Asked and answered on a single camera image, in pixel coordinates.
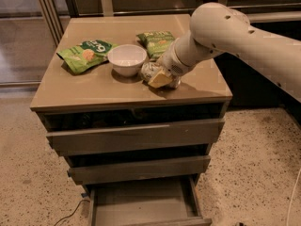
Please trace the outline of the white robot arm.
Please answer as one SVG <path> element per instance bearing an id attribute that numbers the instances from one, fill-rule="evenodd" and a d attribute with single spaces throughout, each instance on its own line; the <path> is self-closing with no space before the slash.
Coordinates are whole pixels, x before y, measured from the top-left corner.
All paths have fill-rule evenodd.
<path id="1" fill-rule="evenodd" d="M 301 41 L 256 28 L 242 12 L 219 3 L 203 4 L 193 12 L 188 31 L 159 57 L 148 84 L 170 85 L 221 53 L 238 57 L 301 101 Z"/>

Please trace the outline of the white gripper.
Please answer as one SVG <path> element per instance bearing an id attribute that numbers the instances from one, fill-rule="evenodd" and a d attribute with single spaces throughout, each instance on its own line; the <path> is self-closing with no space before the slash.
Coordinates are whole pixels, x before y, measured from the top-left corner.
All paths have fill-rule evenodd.
<path id="1" fill-rule="evenodd" d="M 194 69 L 197 64 L 196 44 L 191 38 L 177 38 L 160 56 L 157 62 L 164 68 L 158 71 L 148 84 L 158 89 L 168 86 L 175 89 L 181 77 Z"/>

